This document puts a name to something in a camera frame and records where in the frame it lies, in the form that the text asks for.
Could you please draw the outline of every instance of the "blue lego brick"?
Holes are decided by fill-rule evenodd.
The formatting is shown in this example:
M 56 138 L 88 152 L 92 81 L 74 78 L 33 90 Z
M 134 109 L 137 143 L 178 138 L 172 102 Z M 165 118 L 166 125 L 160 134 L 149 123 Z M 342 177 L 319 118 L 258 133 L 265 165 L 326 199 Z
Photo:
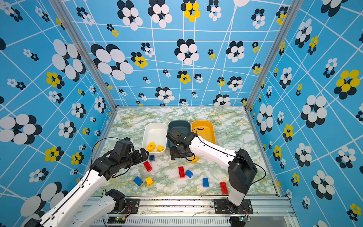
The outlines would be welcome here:
M 203 178 L 203 187 L 209 187 L 208 178 Z
M 138 186 L 141 186 L 141 184 L 142 184 L 142 180 L 141 180 L 139 177 L 136 177 L 136 178 L 134 179 L 134 182 L 135 182 Z
M 187 170 L 187 171 L 185 172 L 185 175 L 187 175 L 189 178 L 192 178 L 193 173 L 192 173 L 190 170 Z

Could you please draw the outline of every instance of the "mounting plate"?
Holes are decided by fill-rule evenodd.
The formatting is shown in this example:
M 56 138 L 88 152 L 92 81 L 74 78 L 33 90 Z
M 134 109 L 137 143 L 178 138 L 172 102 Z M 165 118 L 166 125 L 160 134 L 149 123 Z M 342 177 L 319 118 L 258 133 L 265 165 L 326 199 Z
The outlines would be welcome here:
M 140 199 L 125 199 L 125 204 L 129 204 L 132 207 L 131 214 L 137 214 L 137 212 L 139 210 L 139 203 L 140 203 Z M 127 209 L 127 206 L 125 206 L 125 208 L 118 215 L 127 214 L 128 211 L 129 210 Z
M 242 201 L 241 205 L 246 208 L 248 214 L 253 214 L 253 208 L 252 208 L 251 200 L 244 199 Z M 214 211 L 216 212 L 216 214 L 232 214 L 227 209 L 227 199 L 214 199 L 214 206 L 216 206 L 214 208 Z M 237 214 L 246 214 L 246 212 L 242 208 Z
M 171 160 L 175 160 L 176 158 L 184 158 L 184 156 L 182 157 L 182 156 L 179 155 L 176 146 L 170 148 L 170 157 L 171 157 Z M 188 151 L 185 154 L 185 157 L 187 157 L 187 158 L 188 157 L 193 157 L 193 153 Z

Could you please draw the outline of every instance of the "marble tabletop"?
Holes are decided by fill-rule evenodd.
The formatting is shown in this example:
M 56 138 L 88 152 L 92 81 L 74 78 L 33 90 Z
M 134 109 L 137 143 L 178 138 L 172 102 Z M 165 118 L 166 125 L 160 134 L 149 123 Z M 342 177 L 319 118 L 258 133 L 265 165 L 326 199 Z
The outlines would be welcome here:
M 169 124 L 174 120 L 186 120 L 190 123 L 195 120 L 211 121 L 214 125 L 217 145 L 236 151 L 239 148 L 245 149 L 252 160 L 267 171 L 243 107 L 119 108 L 108 136 L 120 139 L 129 137 L 135 149 L 140 149 L 147 124 L 152 122 Z M 101 155 L 112 150 L 116 141 L 116 139 L 106 139 Z M 103 189 L 108 191 L 112 188 L 126 196 L 221 195 L 220 182 L 226 182 L 230 191 L 227 170 L 206 157 L 198 158 L 199 161 L 196 163 L 181 158 L 171 160 L 170 150 L 166 148 L 164 154 L 155 157 L 155 161 L 149 161 L 152 166 L 151 172 L 148 173 L 141 163 L 132 166 L 125 175 L 107 181 L 93 196 L 101 196 Z M 183 166 L 185 171 L 192 171 L 192 178 L 186 176 L 180 179 L 179 166 Z M 263 170 L 259 167 L 257 169 L 255 180 L 264 175 Z M 134 183 L 133 180 L 136 177 L 143 181 L 141 186 Z M 154 182 L 151 187 L 148 187 L 145 182 L 147 177 L 151 177 Z M 209 179 L 209 187 L 203 187 L 203 178 L 206 177 Z M 248 194 L 276 194 L 270 175 L 267 173 L 263 180 L 253 184 Z

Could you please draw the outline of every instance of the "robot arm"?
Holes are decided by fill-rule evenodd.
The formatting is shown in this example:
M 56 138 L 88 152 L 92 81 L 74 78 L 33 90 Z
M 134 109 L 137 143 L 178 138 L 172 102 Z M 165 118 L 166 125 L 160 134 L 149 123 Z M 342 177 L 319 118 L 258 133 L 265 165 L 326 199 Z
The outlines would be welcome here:
M 170 149 L 172 157 L 187 158 L 193 155 L 202 155 L 228 170 L 232 190 L 227 198 L 227 206 L 232 213 L 237 213 L 241 209 L 241 202 L 257 174 L 257 168 L 248 153 L 243 149 L 233 151 L 219 147 L 194 132 L 183 135 L 173 129 L 167 134 L 167 138 L 176 144 Z
M 39 220 L 31 219 L 25 227 L 87 227 L 106 213 L 121 212 L 125 208 L 125 195 L 111 189 L 95 205 L 76 215 L 92 194 L 115 177 L 120 169 L 144 162 L 147 158 L 148 152 L 143 148 L 134 150 L 129 138 L 117 141 L 115 148 L 97 158 L 85 177 L 56 206 Z

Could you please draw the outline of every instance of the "aluminum frame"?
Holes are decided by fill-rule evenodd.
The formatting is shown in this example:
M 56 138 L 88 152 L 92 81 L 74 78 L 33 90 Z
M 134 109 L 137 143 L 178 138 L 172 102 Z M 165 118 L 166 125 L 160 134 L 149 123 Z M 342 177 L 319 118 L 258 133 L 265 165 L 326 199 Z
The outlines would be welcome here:
M 133 196 L 127 198 L 138 198 L 140 203 L 138 213 L 130 215 L 124 226 L 230 226 L 229 217 L 240 216 L 215 214 L 214 209 L 209 206 L 214 199 L 226 199 L 227 196 Z M 249 215 L 252 222 L 254 217 L 260 216 L 283 217 L 286 226 L 300 226 L 288 198 L 275 195 L 247 195 L 245 198 L 250 199 L 252 203 L 254 213 Z M 93 205 L 99 199 L 100 197 L 90 198 L 82 208 Z M 123 215 L 105 215 L 105 222 L 109 216 Z M 92 226 L 104 226 L 102 218 Z

